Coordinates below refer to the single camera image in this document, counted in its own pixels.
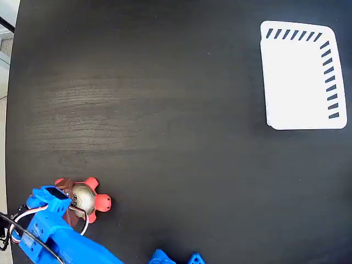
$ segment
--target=black cable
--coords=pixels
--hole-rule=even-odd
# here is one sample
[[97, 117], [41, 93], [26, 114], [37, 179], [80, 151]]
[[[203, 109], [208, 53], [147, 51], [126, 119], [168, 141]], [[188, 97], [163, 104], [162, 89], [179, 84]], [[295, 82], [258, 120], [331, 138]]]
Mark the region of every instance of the black cable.
[[38, 239], [37, 237], [35, 237], [31, 232], [29, 232], [27, 229], [24, 229], [20, 224], [16, 223], [15, 221], [13, 221], [11, 218], [8, 218], [6, 215], [4, 215], [2, 212], [0, 212], [0, 216], [5, 219], [7, 222], [9, 222], [10, 224], [13, 224], [16, 228], [20, 229], [21, 231], [23, 231], [23, 233], [25, 233], [26, 235], [28, 235], [31, 239], [35, 240], [36, 242], [38, 242], [43, 248], [45, 248], [47, 251], [50, 252], [51, 255], [53, 255], [57, 261], [60, 264], [65, 264], [61, 258], [50, 249], [50, 247], [48, 247], [45, 243], [43, 243], [40, 239]]
[[15, 33], [15, 27], [13, 25], [11, 25], [10, 23], [8, 23], [5, 19], [3, 19], [0, 16], [0, 24], [3, 25], [5, 28], [7, 28], [8, 30], [10, 30], [12, 33]]

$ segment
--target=cable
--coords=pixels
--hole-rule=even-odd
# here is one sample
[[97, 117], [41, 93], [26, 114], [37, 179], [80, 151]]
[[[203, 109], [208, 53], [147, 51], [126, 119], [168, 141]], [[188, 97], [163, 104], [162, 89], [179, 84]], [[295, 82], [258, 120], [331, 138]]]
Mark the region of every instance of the cable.
[[84, 224], [83, 230], [82, 230], [82, 232], [81, 232], [81, 235], [84, 235], [84, 233], [86, 233], [86, 231], [87, 231], [88, 224], [89, 224], [89, 219], [88, 219], [88, 216], [87, 216], [87, 212], [86, 212], [85, 210], [82, 210], [82, 209], [77, 208], [77, 207], [72, 206], [72, 205], [70, 205], [69, 208], [70, 208], [71, 210], [73, 210], [73, 211], [84, 213], [85, 224]]
[[7, 28], [8, 30], [10, 30], [12, 33], [15, 33], [15, 27], [13, 25], [11, 25], [10, 23], [8, 23], [5, 19], [3, 19], [0, 16], [0, 24], [3, 25], [5, 28]]
[[29, 232], [27, 229], [24, 229], [20, 224], [16, 223], [15, 221], [13, 221], [11, 218], [8, 218], [6, 215], [4, 215], [2, 212], [0, 212], [0, 217], [2, 217], [3, 219], [5, 219], [7, 222], [9, 222], [10, 224], [13, 224], [16, 228], [20, 229], [21, 231], [23, 231], [23, 233], [25, 233], [26, 235], [28, 235], [31, 239], [35, 240], [36, 242], [38, 242], [43, 248], [45, 248], [47, 251], [50, 252], [51, 255], [53, 255], [57, 261], [60, 264], [65, 264], [61, 258], [50, 249], [50, 247], [48, 247], [45, 243], [43, 243], [40, 239], [38, 239], [37, 237], [35, 237], [31, 232]]
[[[43, 206], [43, 207], [38, 207], [38, 208], [34, 208], [34, 209], [29, 209], [27, 211], [25, 211], [24, 213], [20, 214], [19, 216], [16, 217], [15, 219], [15, 222], [18, 223], [19, 219], [25, 217], [25, 216], [28, 216], [28, 215], [31, 215], [33, 213], [38, 213], [40, 211], [43, 211], [45, 210], [46, 208], [48, 208], [48, 205], [46, 206]], [[12, 236], [12, 232], [13, 232], [13, 229], [15, 228], [15, 226], [12, 224], [10, 226], [10, 235]]]

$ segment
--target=blue bracket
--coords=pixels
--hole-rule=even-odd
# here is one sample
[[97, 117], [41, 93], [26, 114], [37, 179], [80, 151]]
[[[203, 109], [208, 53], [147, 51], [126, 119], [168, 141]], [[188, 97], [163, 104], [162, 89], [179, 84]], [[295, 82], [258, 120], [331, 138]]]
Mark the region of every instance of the blue bracket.
[[[157, 249], [149, 264], [176, 264], [176, 262], [172, 261], [164, 251], [161, 249]], [[200, 254], [195, 253], [192, 255], [191, 259], [188, 261], [188, 264], [205, 264], [205, 261], [201, 257]]]

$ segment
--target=wire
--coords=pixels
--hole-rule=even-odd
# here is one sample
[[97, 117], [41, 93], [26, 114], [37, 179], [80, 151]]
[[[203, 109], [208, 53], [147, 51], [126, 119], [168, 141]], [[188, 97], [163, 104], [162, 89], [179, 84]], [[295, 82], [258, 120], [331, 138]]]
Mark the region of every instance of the wire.
[[50, 252], [51, 255], [53, 255], [57, 261], [60, 264], [65, 264], [61, 258], [50, 249], [50, 247], [48, 247], [45, 243], [43, 243], [39, 238], [35, 237], [31, 232], [29, 232], [27, 229], [24, 229], [20, 224], [16, 223], [15, 221], [13, 221], [11, 218], [8, 218], [6, 215], [4, 215], [2, 212], [0, 212], [0, 217], [2, 217], [3, 219], [5, 219], [7, 222], [9, 222], [10, 224], [13, 224], [16, 228], [20, 229], [21, 231], [23, 231], [23, 233], [25, 233], [26, 235], [28, 235], [31, 239], [35, 240], [36, 242], [38, 242], [43, 248], [45, 248], [47, 251]]
[[71, 210], [73, 210], [73, 211], [84, 213], [85, 224], [84, 224], [83, 230], [82, 230], [82, 232], [81, 232], [81, 235], [84, 235], [84, 233], [86, 233], [86, 231], [87, 231], [88, 224], [89, 224], [89, 219], [88, 219], [88, 216], [87, 216], [87, 212], [86, 212], [85, 210], [82, 210], [82, 209], [77, 208], [77, 207], [72, 206], [72, 205], [70, 205], [69, 208], [70, 208]]
[[[43, 206], [43, 207], [38, 207], [38, 208], [34, 208], [34, 209], [29, 209], [27, 211], [25, 211], [24, 213], [20, 214], [19, 216], [16, 217], [15, 219], [15, 222], [18, 223], [19, 219], [25, 217], [25, 216], [28, 216], [28, 215], [31, 215], [33, 213], [38, 213], [40, 211], [43, 211], [45, 210], [46, 208], [48, 208], [48, 205], [46, 206]], [[13, 232], [13, 229], [15, 228], [15, 225], [11, 225], [10, 226], [10, 235], [12, 236], [12, 232]]]

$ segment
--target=gray floor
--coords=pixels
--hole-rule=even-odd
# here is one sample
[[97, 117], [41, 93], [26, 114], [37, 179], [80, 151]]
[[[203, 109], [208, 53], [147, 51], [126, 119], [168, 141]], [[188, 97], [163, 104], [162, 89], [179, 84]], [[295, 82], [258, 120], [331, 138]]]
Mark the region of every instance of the gray floor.
[[[5, 184], [5, 127], [7, 97], [0, 99], [0, 211], [7, 212]], [[0, 264], [12, 264], [11, 248], [0, 252]]]

